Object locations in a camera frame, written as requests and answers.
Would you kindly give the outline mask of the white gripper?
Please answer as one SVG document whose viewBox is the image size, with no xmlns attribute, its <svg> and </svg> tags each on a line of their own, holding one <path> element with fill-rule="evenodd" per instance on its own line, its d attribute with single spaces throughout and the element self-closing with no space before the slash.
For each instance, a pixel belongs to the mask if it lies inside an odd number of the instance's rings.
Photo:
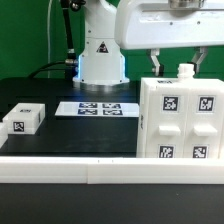
<svg viewBox="0 0 224 224">
<path fill-rule="evenodd" d="M 164 74 L 161 48 L 196 47 L 195 72 L 207 47 L 224 45 L 224 0 L 202 0 L 199 7 L 173 7 L 171 0 L 121 0 L 117 7 L 115 41 L 122 49 L 148 49 L 155 75 Z"/>
</svg>

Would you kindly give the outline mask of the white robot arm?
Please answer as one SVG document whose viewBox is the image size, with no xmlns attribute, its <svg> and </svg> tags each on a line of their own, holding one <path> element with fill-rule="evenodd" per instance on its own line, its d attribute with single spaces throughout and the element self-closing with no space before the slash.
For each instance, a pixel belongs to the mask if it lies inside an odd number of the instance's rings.
<svg viewBox="0 0 224 224">
<path fill-rule="evenodd" d="M 76 86 L 97 90 L 129 83 L 122 50 L 145 50 L 159 75 L 162 48 L 195 47 L 198 67 L 210 46 L 224 45 L 224 0 L 84 0 L 85 48 Z"/>
</svg>

